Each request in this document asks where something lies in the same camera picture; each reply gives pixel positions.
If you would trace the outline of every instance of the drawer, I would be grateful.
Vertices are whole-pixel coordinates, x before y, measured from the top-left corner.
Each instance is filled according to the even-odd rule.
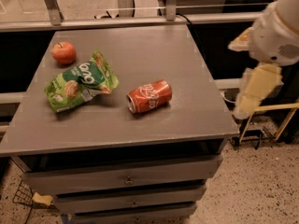
[[[76,224],[124,224],[141,223],[146,220],[188,217],[194,213],[195,203],[167,205],[163,207],[145,208],[135,211],[106,212],[98,214],[89,214],[83,216],[74,216],[73,221]]]
[[[217,155],[223,139],[133,147],[100,148],[62,153],[20,156],[32,172],[116,165],[133,161],[164,160]]]
[[[22,176],[22,179],[42,195],[57,195],[208,179],[216,173],[221,162],[221,155],[199,156],[186,159],[144,161],[123,165],[27,173]]]
[[[88,195],[68,195],[56,198],[54,205],[63,213],[77,214],[113,209],[140,208],[166,203],[196,202],[206,191],[202,181],[183,182],[176,185],[156,185],[120,189],[119,191],[92,192]]]

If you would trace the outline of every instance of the drawer cabinet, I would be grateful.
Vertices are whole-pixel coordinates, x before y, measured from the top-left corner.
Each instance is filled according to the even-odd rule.
[[[84,216],[74,216],[73,221],[76,224],[139,224],[141,221],[172,218],[172,217],[187,217],[194,213],[196,204],[172,204],[164,207],[156,206],[152,208],[144,208],[135,211],[116,211],[109,213],[94,213]]]
[[[40,194],[58,195],[119,189],[212,177],[222,156],[198,156],[164,161],[132,162],[52,172],[27,173],[23,180]]]
[[[146,186],[139,189],[92,192],[81,195],[59,195],[54,205],[64,213],[78,214],[113,209],[136,209],[167,203],[196,202],[206,191],[201,181],[176,185]]]

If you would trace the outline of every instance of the green chip bag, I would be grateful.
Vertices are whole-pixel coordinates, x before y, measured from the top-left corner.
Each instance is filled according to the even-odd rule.
[[[61,112],[85,102],[95,95],[109,94],[119,81],[99,50],[91,59],[55,77],[45,88],[50,105]]]

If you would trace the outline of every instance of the can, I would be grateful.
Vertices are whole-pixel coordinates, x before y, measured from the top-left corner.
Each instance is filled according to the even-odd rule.
[[[169,102],[171,98],[171,86],[162,79],[132,90],[127,95],[127,102],[134,114],[154,109]]]

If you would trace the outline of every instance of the speckled floor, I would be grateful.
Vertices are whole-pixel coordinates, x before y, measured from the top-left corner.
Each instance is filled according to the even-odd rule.
[[[251,128],[259,125],[270,132],[276,129],[267,118],[253,120]],[[145,224],[299,223],[299,145],[263,141],[257,150],[254,145],[226,145],[224,161],[214,178],[207,181],[206,194],[192,216]],[[0,223],[22,224],[28,216],[28,207],[12,202],[20,175],[19,168],[11,163],[0,187]],[[55,210],[34,209],[28,223],[63,222]]]
[[[57,0],[66,21],[118,15],[118,0]],[[158,0],[135,0],[135,17],[156,17]],[[1,22],[49,21],[44,0],[0,0]]]

